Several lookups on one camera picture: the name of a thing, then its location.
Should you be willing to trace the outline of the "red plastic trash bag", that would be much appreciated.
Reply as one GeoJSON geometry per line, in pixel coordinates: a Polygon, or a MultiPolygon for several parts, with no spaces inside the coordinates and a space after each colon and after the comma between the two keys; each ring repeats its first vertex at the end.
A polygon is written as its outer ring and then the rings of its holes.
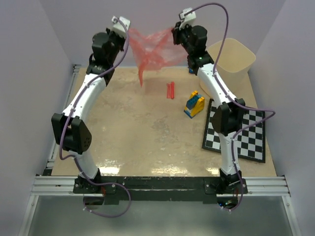
{"type": "Polygon", "coordinates": [[[135,28],[129,30],[129,46],[138,68],[140,86],[143,86],[144,71],[157,71],[186,60],[188,54],[181,45],[173,43],[171,30],[166,28],[149,35],[135,28]]]}

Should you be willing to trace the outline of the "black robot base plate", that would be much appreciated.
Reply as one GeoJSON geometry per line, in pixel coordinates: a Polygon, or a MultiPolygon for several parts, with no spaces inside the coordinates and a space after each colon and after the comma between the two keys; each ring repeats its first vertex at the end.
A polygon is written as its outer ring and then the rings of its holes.
{"type": "Polygon", "coordinates": [[[73,193],[84,195],[88,204],[118,205],[121,201],[172,201],[223,203],[224,197],[247,194],[247,184],[224,186],[220,177],[114,177],[101,176],[95,186],[82,177],[74,181],[73,193]]]}

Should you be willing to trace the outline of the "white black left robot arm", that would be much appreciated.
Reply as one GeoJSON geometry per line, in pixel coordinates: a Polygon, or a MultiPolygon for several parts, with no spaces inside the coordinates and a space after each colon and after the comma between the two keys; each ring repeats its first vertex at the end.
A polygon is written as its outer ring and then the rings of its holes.
{"type": "Polygon", "coordinates": [[[115,68],[119,65],[116,57],[126,53],[129,45],[126,29],[106,29],[92,38],[92,54],[83,83],[70,104],[60,113],[52,115],[51,123],[59,158],[72,158],[79,170],[75,186],[91,193],[102,187],[100,170],[89,151],[92,134],[85,121],[98,96],[109,84],[115,68]]]}

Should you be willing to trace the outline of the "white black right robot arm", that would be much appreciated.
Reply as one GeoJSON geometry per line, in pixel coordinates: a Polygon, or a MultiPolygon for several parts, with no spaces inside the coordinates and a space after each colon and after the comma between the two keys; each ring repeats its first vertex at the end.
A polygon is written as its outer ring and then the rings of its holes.
{"type": "Polygon", "coordinates": [[[212,117],[212,127],[219,135],[222,156],[217,191],[231,193],[238,190],[243,193],[244,183],[235,140],[237,131],[242,127],[245,102],[229,93],[220,78],[215,62],[206,50],[207,30],[204,27],[183,27],[181,22],[177,22],[171,32],[173,43],[185,49],[189,67],[208,87],[217,108],[212,117]]]}

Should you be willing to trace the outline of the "cream plastic trash bin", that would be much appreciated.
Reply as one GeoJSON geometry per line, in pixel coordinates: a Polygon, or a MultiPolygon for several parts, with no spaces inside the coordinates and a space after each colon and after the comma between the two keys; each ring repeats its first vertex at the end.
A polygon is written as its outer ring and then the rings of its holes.
{"type": "Polygon", "coordinates": [[[222,41],[219,41],[208,48],[208,53],[213,60],[219,57],[216,70],[219,72],[224,83],[233,94],[241,88],[248,76],[248,71],[256,60],[255,54],[241,42],[233,38],[227,38],[224,42],[221,54],[222,41]]]}

